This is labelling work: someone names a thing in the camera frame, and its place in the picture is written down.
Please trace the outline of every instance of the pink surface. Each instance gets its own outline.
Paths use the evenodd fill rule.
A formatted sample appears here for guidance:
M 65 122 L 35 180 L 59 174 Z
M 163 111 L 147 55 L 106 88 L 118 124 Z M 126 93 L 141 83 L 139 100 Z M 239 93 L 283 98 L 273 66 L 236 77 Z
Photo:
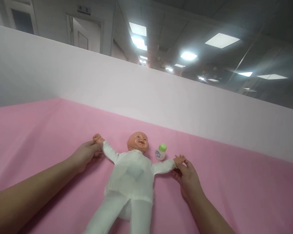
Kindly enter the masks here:
M 237 233 L 293 233 L 292 163 L 63 99 L 0 108 L 0 190 L 64 160 L 94 133 L 124 152 L 136 131 L 147 134 L 153 162 L 160 143 L 168 146 L 166 158 L 181 153 L 192 161 L 207 197 Z M 90 167 L 22 232 L 82 233 L 112 169 L 108 159 Z M 151 233 L 198 233 L 169 174 L 156 176 L 154 193 Z M 128 230 L 118 219 L 110 233 Z

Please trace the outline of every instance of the doll head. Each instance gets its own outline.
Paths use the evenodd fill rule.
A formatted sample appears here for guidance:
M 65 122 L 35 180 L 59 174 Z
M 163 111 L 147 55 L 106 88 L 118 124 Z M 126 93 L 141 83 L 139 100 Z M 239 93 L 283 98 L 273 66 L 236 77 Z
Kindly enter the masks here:
M 127 148 L 131 150 L 140 150 L 143 154 L 149 149 L 149 142 L 147 136 L 143 132 L 136 132 L 132 134 L 127 141 Z

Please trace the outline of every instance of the ceiling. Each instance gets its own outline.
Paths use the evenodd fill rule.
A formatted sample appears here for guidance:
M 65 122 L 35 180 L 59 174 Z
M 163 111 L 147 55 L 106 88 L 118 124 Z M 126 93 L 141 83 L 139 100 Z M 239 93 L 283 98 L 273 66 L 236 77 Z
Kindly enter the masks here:
M 131 62 L 139 64 L 142 55 L 150 68 L 171 67 L 175 75 L 293 108 L 292 1 L 118 0 L 114 22 L 114 40 Z M 129 22 L 146 27 L 147 36 L 140 37 L 147 51 L 133 44 Z M 222 49 L 205 44 L 218 33 L 240 40 Z M 198 57 L 186 61 L 180 57 L 185 51 Z M 257 77 L 266 74 L 288 79 Z

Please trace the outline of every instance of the fluorescent light panel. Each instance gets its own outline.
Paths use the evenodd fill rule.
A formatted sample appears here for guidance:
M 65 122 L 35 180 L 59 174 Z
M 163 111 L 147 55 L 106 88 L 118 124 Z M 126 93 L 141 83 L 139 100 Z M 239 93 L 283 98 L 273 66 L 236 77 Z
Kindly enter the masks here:
M 141 35 L 141 36 L 147 36 L 147 28 L 145 26 L 139 25 L 139 24 L 134 24 L 129 22 L 131 31 L 135 34 Z
M 250 88 L 244 88 L 244 89 L 246 89 L 246 91 L 248 91 L 248 92 L 257 92 L 255 90 L 250 89 Z
M 138 37 L 131 37 L 133 43 L 137 46 L 138 49 L 147 50 L 147 46 L 144 44 L 144 40 Z
M 176 67 L 181 67 L 181 68 L 185 67 L 185 66 L 180 65 L 180 64 L 177 64 L 177 63 L 175 64 L 175 66 L 176 66 Z
M 247 77 L 250 77 L 252 74 L 252 72 L 242 72 L 242 73 L 239 73 L 239 75 L 243 75 L 243 76 L 247 76 Z
M 193 60 L 197 57 L 197 55 L 190 53 L 190 52 L 184 52 L 181 55 L 181 58 L 185 59 L 185 60 Z
M 261 75 L 261 76 L 258 76 L 258 77 L 264 78 L 266 80 L 288 79 L 288 77 L 280 76 L 280 75 L 277 75 L 277 74 Z
M 239 40 L 239 38 L 235 38 L 232 36 L 228 36 L 226 34 L 218 33 L 216 36 L 209 39 L 205 44 L 218 47 L 218 48 L 224 48 L 228 45 L 231 45 L 232 43 L 235 43 Z

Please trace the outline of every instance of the small bottle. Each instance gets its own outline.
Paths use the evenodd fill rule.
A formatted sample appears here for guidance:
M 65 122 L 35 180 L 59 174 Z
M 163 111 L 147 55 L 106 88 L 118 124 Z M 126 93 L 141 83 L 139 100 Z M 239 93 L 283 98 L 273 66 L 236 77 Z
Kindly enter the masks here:
M 166 156 L 167 145 L 160 144 L 159 148 L 155 151 L 155 158 L 162 161 Z

